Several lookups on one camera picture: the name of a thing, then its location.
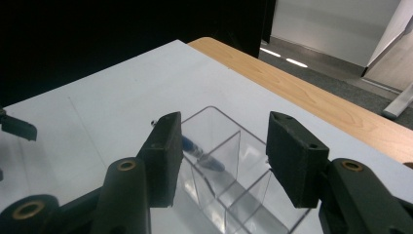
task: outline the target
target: wall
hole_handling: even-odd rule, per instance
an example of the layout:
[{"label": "wall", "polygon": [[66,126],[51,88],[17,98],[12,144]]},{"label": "wall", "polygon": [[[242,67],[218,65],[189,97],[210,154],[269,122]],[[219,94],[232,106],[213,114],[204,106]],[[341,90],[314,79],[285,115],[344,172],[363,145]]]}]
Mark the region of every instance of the wall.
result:
[{"label": "wall", "polygon": [[400,0],[279,0],[272,36],[367,66]]},{"label": "wall", "polygon": [[401,0],[368,64],[377,58],[380,53],[382,53],[389,46],[389,44],[391,44],[393,40],[404,31],[404,28],[412,16],[413,0]]}]

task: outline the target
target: white tabletop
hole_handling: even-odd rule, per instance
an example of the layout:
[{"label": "white tabletop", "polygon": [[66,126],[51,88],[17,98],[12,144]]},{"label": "white tabletop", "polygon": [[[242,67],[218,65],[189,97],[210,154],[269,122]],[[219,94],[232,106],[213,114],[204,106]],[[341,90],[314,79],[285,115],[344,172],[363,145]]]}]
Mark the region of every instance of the white tabletop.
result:
[{"label": "white tabletop", "polygon": [[[0,132],[0,168],[5,177],[0,182],[0,210],[31,194],[52,194],[65,204],[98,188],[112,162],[136,155],[152,130],[152,120],[174,111],[181,111],[184,120],[209,105],[263,140],[270,111],[291,115],[330,148],[330,159],[359,160],[395,196],[413,203],[412,170],[174,41],[7,106],[9,115],[36,126],[38,137],[27,141]],[[312,226],[317,214],[307,219],[310,224],[303,223],[301,231],[319,231],[319,224]],[[153,233],[162,228],[158,225]]]}]

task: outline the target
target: transparent organizer box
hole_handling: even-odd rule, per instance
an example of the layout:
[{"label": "transparent organizer box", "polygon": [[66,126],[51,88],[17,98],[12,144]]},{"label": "transparent organizer box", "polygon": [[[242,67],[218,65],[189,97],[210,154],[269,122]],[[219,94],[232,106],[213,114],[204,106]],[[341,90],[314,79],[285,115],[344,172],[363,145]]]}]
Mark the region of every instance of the transparent organizer box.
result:
[{"label": "transparent organizer box", "polygon": [[265,143],[219,109],[185,120],[182,135],[206,157],[184,153],[173,205],[194,233],[290,233],[308,213],[269,171]]}]

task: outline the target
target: carpeted floor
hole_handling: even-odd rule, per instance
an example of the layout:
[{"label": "carpeted floor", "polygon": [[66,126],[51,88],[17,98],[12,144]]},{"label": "carpeted floor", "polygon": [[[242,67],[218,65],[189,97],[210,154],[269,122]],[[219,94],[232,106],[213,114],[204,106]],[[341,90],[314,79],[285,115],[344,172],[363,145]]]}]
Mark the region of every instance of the carpeted floor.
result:
[{"label": "carpeted floor", "polygon": [[[367,92],[342,80],[326,76],[310,68],[300,67],[283,58],[277,58],[262,51],[259,54],[259,59],[378,115],[381,115],[382,110],[392,102],[387,98]],[[408,107],[394,121],[413,130],[413,109]]]}]

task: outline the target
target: table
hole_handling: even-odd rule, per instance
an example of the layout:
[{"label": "table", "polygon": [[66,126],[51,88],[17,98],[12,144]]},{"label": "table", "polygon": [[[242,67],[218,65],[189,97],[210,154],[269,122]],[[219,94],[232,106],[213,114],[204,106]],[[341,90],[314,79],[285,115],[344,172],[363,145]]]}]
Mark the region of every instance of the table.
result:
[{"label": "table", "polygon": [[[221,56],[216,60],[208,57],[216,55]],[[270,84],[267,89],[261,86],[265,83]],[[395,196],[413,202],[409,179],[412,170],[339,129],[347,123],[357,133],[376,133],[381,128],[372,122],[373,115],[255,58],[204,38],[190,46],[171,42],[74,83],[7,106],[9,115],[37,127],[38,139],[27,141],[0,132],[0,167],[5,176],[0,182],[0,210],[30,194],[52,194],[65,204],[92,191],[101,186],[112,162],[136,155],[152,130],[152,120],[177,110],[184,120],[209,105],[217,106],[261,139],[266,138],[271,110],[291,115],[330,147],[330,159],[359,160]],[[327,111],[326,105],[339,107]],[[329,121],[341,124],[337,128]],[[171,213],[171,210],[152,211],[153,233],[173,233],[172,226],[179,233],[188,231],[185,225],[178,225],[180,221]],[[297,233],[309,232],[320,233],[316,212],[311,212],[297,230]]]}]

